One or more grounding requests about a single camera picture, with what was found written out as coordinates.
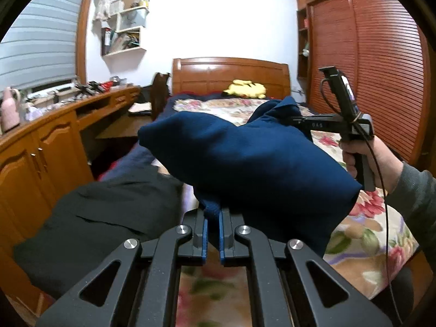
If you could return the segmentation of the grey sleeve forearm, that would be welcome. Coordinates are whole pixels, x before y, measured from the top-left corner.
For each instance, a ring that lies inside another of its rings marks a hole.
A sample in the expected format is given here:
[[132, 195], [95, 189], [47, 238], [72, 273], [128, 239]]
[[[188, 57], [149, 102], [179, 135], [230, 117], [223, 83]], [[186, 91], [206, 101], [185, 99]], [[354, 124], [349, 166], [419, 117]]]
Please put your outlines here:
[[404, 163], [388, 205], [403, 217], [422, 250], [435, 250], [435, 178]]

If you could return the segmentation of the person's right hand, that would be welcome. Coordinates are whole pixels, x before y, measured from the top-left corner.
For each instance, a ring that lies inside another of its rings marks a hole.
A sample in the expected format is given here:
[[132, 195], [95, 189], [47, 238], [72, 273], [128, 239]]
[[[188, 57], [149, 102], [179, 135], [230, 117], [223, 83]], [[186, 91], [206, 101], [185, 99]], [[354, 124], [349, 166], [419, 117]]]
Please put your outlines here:
[[357, 154], [366, 156], [371, 171], [374, 174], [375, 184], [384, 187], [387, 193], [392, 193], [401, 177], [404, 164], [388, 148], [388, 146], [377, 136], [374, 136], [368, 143], [365, 141], [344, 141], [341, 140], [339, 147], [342, 150], [342, 158], [346, 165], [347, 172], [357, 178], [358, 169], [355, 164]]

